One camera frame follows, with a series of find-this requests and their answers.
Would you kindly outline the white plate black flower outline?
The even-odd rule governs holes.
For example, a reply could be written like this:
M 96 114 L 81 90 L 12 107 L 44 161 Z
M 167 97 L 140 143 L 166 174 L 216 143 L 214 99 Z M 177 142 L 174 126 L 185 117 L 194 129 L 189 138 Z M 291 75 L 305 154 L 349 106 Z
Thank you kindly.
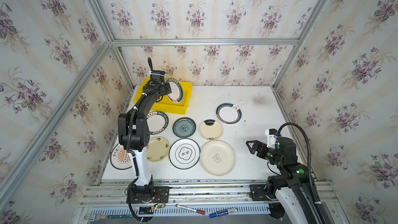
M 200 147 L 192 139 L 180 139 L 172 144 L 169 160 L 177 169 L 188 170 L 194 167 L 200 158 Z

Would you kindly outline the orange sunburst plate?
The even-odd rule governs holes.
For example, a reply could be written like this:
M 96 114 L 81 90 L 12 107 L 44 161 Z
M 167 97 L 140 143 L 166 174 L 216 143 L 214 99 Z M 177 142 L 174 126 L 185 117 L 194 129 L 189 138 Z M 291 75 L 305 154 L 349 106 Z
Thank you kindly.
M 110 163 L 117 170 L 127 170 L 132 167 L 128 152 L 120 144 L 113 148 Z

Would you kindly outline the silver fork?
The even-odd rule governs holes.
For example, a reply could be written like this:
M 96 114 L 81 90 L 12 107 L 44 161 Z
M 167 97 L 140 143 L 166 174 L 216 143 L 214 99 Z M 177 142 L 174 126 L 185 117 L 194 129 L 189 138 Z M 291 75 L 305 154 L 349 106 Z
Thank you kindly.
M 102 219 L 122 219 L 125 215 L 100 215 L 100 214 L 87 214 L 83 217 L 85 222 L 96 222 Z

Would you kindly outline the yellow plastic bin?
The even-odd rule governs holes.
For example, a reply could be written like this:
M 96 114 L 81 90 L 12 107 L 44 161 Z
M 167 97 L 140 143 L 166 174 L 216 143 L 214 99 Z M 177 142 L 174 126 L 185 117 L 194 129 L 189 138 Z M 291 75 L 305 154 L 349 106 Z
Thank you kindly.
M 192 93 L 192 83 L 189 82 L 179 82 L 183 89 L 183 100 L 180 103 L 171 102 L 168 97 L 164 97 L 160 103 L 154 103 L 151 111 L 161 111 L 165 113 L 180 114 L 184 115 L 188 108 L 188 103 L 190 101 Z

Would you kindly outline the green rim lettered plate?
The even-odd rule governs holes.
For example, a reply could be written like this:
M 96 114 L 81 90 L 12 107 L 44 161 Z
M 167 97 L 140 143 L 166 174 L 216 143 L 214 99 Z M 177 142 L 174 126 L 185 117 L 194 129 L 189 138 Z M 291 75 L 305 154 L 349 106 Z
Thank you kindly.
M 149 133 L 151 135 L 163 132 L 169 125 L 169 117 L 161 111 L 153 111 L 147 115 Z

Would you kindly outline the white plate dark green rim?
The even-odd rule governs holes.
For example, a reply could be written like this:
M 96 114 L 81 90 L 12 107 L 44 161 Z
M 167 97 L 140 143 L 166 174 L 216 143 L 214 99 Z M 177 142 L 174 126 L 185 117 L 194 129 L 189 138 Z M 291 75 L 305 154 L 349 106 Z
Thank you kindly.
M 168 78 L 166 83 L 169 83 L 171 87 L 171 93 L 167 95 L 168 99 L 173 103 L 180 103 L 183 100 L 183 89 L 179 81 Z

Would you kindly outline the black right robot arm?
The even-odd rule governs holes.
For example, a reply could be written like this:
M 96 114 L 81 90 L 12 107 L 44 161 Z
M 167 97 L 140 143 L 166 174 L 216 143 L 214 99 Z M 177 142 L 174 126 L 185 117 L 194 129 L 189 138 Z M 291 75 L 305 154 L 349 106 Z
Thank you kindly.
M 282 136 L 282 129 L 287 126 L 301 132 L 307 148 L 307 164 L 298 161 L 296 143 Z M 276 166 L 279 173 L 268 177 L 265 184 L 251 185 L 250 198 L 253 201 L 270 200 L 270 214 L 274 219 L 288 215 L 293 224 L 330 224 L 312 176 L 311 146 L 304 129 L 287 122 L 279 129 L 268 129 L 265 133 L 266 143 L 247 141 L 246 146 L 251 154 Z

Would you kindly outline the aluminium rail base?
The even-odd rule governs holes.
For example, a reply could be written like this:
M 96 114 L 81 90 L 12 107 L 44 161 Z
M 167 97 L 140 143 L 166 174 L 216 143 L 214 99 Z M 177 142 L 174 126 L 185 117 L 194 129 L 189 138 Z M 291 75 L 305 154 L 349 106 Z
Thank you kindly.
M 199 214 L 177 208 L 180 204 L 205 211 L 205 219 L 216 211 L 236 207 L 236 215 L 270 214 L 270 200 L 253 201 L 250 186 L 265 184 L 265 180 L 159 180 L 155 183 L 156 194 L 150 201 L 128 205 L 126 189 L 128 183 L 100 183 L 88 186 L 80 202 L 76 224 L 93 223 L 83 221 L 87 214 L 125 215 L 125 220 L 147 223 L 160 217 L 198 217 Z

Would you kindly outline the dark blue floral plate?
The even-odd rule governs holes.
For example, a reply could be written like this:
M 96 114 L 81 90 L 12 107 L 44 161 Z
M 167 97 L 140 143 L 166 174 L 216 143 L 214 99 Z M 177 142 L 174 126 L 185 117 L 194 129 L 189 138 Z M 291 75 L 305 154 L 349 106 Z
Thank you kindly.
M 173 124 L 173 133 L 179 138 L 188 138 L 196 131 L 196 123 L 188 117 L 177 119 Z

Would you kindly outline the red capped marker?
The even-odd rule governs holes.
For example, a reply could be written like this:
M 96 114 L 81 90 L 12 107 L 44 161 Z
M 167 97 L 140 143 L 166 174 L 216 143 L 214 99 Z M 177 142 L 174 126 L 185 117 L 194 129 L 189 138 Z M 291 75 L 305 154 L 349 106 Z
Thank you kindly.
M 183 206 L 183 205 L 180 205 L 180 204 L 176 204 L 175 206 L 177 208 L 185 209 L 187 211 L 194 212 L 194 213 L 197 213 L 197 214 L 200 214 L 200 215 L 206 215 L 205 211 L 200 210 L 200 209 L 195 209 L 195 208 L 191 208 L 191 207 L 188 207 L 188 206 Z

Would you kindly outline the blue marker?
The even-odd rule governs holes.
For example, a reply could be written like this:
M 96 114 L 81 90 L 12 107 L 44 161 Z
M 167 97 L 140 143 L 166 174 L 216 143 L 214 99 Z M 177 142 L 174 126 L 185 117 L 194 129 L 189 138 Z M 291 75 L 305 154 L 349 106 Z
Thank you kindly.
M 216 217 L 221 217 L 221 216 L 226 216 L 229 214 L 234 214 L 237 213 L 237 208 L 236 207 L 232 207 L 232 208 L 227 208 L 227 209 L 223 209 L 220 211 L 216 211 L 214 213 L 211 213 L 209 215 L 210 218 L 216 218 Z

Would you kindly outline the large cream plate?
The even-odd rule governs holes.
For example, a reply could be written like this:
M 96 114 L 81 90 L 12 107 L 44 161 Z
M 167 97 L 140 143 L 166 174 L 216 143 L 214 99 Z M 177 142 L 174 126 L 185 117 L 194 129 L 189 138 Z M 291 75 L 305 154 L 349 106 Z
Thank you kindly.
M 224 176 L 234 168 L 235 152 L 226 142 L 209 141 L 201 149 L 200 163 L 207 173 Z

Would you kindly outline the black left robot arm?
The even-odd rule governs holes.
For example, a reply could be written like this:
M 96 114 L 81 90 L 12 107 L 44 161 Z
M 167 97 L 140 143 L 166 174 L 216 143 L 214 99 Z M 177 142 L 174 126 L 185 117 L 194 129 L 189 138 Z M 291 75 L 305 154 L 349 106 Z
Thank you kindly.
M 147 161 L 147 146 L 150 131 L 147 115 L 155 103 L 172 92 L 165 81 L 165 71 L 154 70 L 151 58 L 148 58 L 150 78 L 143 86 L 143 91 L 135 105 L 125 114 L 118 116 L 118 141 L 123 146 L 134 169 L 134 179 L 129 183 L 126 195 L 127 204 L 150 201 L 155 194 L 153 176 Z

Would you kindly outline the white plate green striped rim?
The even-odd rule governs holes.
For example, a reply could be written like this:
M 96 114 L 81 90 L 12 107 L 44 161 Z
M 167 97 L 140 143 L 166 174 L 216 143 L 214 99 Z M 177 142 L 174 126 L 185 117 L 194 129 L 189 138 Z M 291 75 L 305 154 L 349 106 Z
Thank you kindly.
M 235 124 L 241 120 L 242 112 L 235 104 L 222 103 L 216 108 L 216 116 L 225 124 Z

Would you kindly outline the pale yellow small plate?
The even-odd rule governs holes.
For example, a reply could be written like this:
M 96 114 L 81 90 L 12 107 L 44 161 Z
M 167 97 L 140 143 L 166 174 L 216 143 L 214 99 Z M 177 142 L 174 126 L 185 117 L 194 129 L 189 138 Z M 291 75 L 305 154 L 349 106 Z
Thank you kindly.
M 147 148 L 147 160 L 150 162 L 159 162 L 168 156 L 170 151 L 170 142 L 164 137 L 152 138 Z

